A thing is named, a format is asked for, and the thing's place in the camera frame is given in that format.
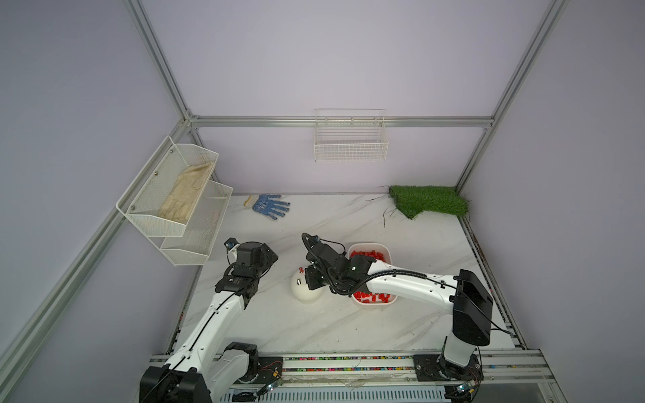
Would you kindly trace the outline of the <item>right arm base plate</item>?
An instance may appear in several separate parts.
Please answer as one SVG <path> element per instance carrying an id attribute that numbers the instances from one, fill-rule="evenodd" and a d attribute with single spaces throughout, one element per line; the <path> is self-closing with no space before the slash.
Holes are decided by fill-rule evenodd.
<path id="1" fill-rule="evenodd" d="M 480 361 L 474 354 L 465 367 L 451 364 L 441 354 L 416 354 L 413 369 L 420 382 L 481 380 L 483 376 Z"/>

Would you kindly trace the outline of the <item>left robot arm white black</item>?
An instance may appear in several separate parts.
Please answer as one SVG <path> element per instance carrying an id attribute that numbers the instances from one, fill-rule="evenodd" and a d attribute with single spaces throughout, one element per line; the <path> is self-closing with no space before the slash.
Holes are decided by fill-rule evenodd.
<path id="1" fill-rule="evenodd" d="M 230 239 L 227 249 L 233 261 L 215 286 L 208 309 L 163 366 L 151 366 L 143 374 L 140 402 L 218 402 L 234 383 L 258 376 L 255 344 L 223 343 L 278 256 L 259 242 L 233 244 Z"/>

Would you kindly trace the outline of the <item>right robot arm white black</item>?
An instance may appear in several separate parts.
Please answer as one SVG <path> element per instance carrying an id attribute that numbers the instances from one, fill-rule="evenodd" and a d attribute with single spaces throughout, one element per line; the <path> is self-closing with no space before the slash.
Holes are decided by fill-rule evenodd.
<path id="1" fill-rule="evenodd" d="M 427 303 L 448 312 L 452 327 L 441 358 L 446 365 L 464 369 L 480 347 L 490 344 L 494 301 L 472 271 L 458 275 L 432 275 L 390 265 L 371 256 L 349 256 L 327 240 L 302 234 L 307 250 L 305 279 L 309 290 L 324 286 L 332 293 L 352 297 L 357 292 L 390 294 Z"/>

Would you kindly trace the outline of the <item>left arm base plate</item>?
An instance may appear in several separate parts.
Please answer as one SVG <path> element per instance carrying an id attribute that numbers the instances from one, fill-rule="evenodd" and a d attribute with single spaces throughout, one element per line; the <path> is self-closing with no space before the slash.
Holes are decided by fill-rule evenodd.
<path id="1" fill-rule="evenodd" d="M 236 385 L 265 385 L 282 378 L 284 359 L 279 356 L 265 356 L 252 359 L 249 371 L 238 379 Z"/>

